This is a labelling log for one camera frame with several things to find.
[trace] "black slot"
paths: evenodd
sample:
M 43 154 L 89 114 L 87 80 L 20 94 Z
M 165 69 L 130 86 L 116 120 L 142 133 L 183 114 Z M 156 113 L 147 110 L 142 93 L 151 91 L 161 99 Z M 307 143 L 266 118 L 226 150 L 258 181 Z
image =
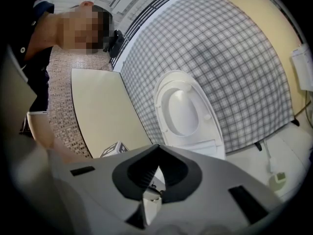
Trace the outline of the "black slot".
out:
M 137 210 L 125 222 L 142 230 L 146 228 L 147 221 L 143 201 L 140 202 Z
M 268 212 L 243 186 L 234 187 L 228 191 L 245 214 L 250 224 L 258 222 L 268 214 Z
M 171 147 L 161 145 L 160 149 L 159 166 L 166 187 L 162 203 L 183 201 L 199 187 L 202 171 L 195 161 L 172 151 Z
M 95 170 L 95 168 L 93 168 L 92 166 L 86 166 L 83 168 L 71 170 L 70 172 L 72 173 L 73 176 L 78 176 L 78 175 L 82 175 L 82 174 L 91 172 L 93 170 Z

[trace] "open toilet lid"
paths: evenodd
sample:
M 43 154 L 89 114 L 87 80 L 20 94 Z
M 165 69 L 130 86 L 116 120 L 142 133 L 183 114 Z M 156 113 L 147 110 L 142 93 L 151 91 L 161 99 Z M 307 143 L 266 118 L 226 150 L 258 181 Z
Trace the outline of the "open toilet lid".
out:
M 166 145 L 194 151 L 219 146 L 224 154 L 222 131 L 214 110 L 193 77 L 181 70 L 165 73 L 156 83 L 154 103 Z

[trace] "plaid wall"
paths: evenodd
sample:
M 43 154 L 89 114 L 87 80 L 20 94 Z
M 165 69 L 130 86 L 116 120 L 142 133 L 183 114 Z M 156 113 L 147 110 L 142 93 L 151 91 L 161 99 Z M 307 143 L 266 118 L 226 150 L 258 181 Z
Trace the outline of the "plaid wall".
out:
M 121 71 L 153 143 L 164 143 L 153 90 L 183 70 L 206 93 L 226 152 L 255 143 L 293 119 L 287 77 L 259 27 L 228 0 L 179 0 L 143 30 Z

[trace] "white floor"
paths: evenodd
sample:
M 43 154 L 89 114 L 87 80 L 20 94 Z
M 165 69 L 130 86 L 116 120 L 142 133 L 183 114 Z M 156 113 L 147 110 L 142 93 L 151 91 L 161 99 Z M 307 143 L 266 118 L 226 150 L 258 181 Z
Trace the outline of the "white floor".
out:
M 310 166 L 310 148 L 313 145 L 313 129 L 307 123 L 305 112 L 297 119 L 300 127 L 290 123 L 267 138 L 268 149 L 277 160 L 279 172 L 285 172 L 287 181 L 275 193 L 282 201 L 289 200 L 299 188 Z M 252 145 L 227 155 L 227 160 L 246 171 L 263 184 L 268 185 L 268 156 L 261 142 L 262 151 Z

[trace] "person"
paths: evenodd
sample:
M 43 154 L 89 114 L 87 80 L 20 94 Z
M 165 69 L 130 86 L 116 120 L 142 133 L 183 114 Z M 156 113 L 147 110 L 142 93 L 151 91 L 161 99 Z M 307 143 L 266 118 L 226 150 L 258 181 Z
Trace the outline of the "person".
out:
M 58 152 L 64 162 L 84 158 L 65 147 L 55 138 L 47 116 L 48 81 L 46 67 L 53 46 L 90 54 L 103 49 L 112 32 L 112 15 L 91 1 L 84 1 L 66 12 L 54 14 L 54 5 L 35 0 L 23 22 L 13 25 L 15 34 L 9 39 L 17 61 L 28 78 L 37 98 L 27 113 L 33 138 L 47 149 Z

